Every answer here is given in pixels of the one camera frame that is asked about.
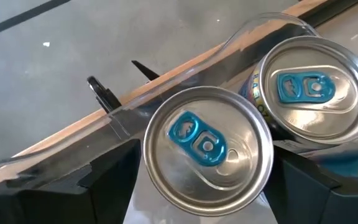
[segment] black holder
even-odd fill
[[[5,180],[0,183],[0,224],[122,223],[140,158],[135,139],[57,180],[48,181],[43,174]],[[35,170],[37,165],[24,172]]]
[[[278,224],[358,224],[358,181],[275,147],[264,188]]]

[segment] can rim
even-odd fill
[[[338,54],[341,58],[347,60],[348,62],[352,62],[352,65],[344,65],[348,67],[349,71],[352,72],[352,75],[355,78],[355,81],[358,84],[358,56],[351,52],[349,49],[345,48],[341,44],[338,44],[336,42],[333,42],[328,39],[324,39],[321,37],[315,37],[310,35],[304,35],[304,36],[298,36],[298,37],[292,37],[287,40],[284,40],[283,42],[277,44],[274,48],[272,48],[268,54],[262,59],[261,66],[260,66],[260,78],[259,78],[259,88],[260,88],[260,95],[261,99],[265,105],[266,110],[268,111],[269,115],[274,119],[275,122],[277,122],[284,130],[288,131],[291,134],[294,134],[295,136],[305,139],[307,141],[311,142],[317,142],[320,144],[330,144],[330,145],[338,145],[343,144],[346,142],[354,141],[358,139],[358,125],[352,128],[352,131],[349,131],[347,134],[345,133],[342,136],[338,136],[332,139],[324,139],[324,138],[315,138],[313,136],[307,136],[301,133],[296,132],[294,129],[290,128],[289,125],[285,124],[278,116],[273,112],[272,107],[267,103],[266,94],[264,90],[264,82],[265,82],[265,73],[267,72],[268,65],[274,56],[276,56],[277,52],[279,52],[279,49],[282,48],[284,45],[287,45],[290,42],[294,42],[297,40],[302,40],[304,42],[309,43],[319,43],[320,47],[323,47],[325,50],[328,50],[330,52],[334,52],[335,54]]]
[[[175,195],[176,190],[170,187],[168,182],[164,181],[164,177],[162,174],[158,173],[158,164],[157,161],[153,158],[152,154],[152,148],[154,146],[152,138],[154,135],[154,128],[156,125],[158,127],[158,123],[160,122],[159,119],[161,119],[159,115],[160,112],[164,110],[164,107],[166,107],[167,105],[169,106],[169,103],[172,99],[180,97],[178,96],[179,94],[195,90],[210,94],[211,89],[214,89],[214,94],[212,94],[211,96],[218,96],[219,94],[222,95],[222,93],[230,93],[233,95],[233,97],[231,97],[231,100],[233,100],[232,103],[234,103],[236,106],[240,106],[246,109],[246,113],[249,114],[249,116],[253,119],[252,121],[249,120],[249,122],[257,127],[255,133],[257,134],[257,138],[259,139],[259,153],[261,160],[260,164],[258,164],[258,171],[255,173],[255,181],[253,182],[253,184],[251,184],[251,187],[248,191],[246,191],[245,194],[243,192],[240,192],[238,197],[236,197],[236,200],[227,205],[221,205],[218,207],[200,207],[187,203],[186,201],[181,200],[180,197],[177,197]],[[179,93],[176,93],[175,95],[171,96],[167,101],[165,101],[154,113],[150,120],[150,123],[147,126],[143,141],[143,153],[150,179],[156,189],[160,192],[160,194],[162,194],[170,203],[174,204],[176,207],[194,215],[204,217],[217,217],[222,215],[228,215],[244,208],[245,206],[253,202],[259,196],[259,194],[263,190],[263,187],[267,183],[273,166],[273,140],[270,135],[269,127],[264,121],[263,116],[245,98],[229,90],[225,90],[223,88],[215,86],[198,86],[189,88],[187,90],[183,90]]]

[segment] aluminum can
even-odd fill
[[[147,126],[143,150],[157,190],[178,208],[206,217],[250,204],[273,164],[262,115],[237,93],[212,86],[165,101]]]
[[[273,133],[287,136],[275,145],[306,157],[358,154],[358,56],[345,47],[312,36],[284,40],[239,93]]]

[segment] pull tab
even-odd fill
[[[282,73],[277,90],[281,103],[325,103],[334,97],[335,84],[323,72]]]
[[[192,112],[184,112],[169,129],[168,135],[202,166],[216,166],[226,158],[224,136]]]

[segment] floor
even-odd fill
[[[11,19],[46,2],[60,5]],[[163,74],[296,2],[0,0],[0,158],[97,110],[86,77],[124,95],[147,81],[131,60]]]

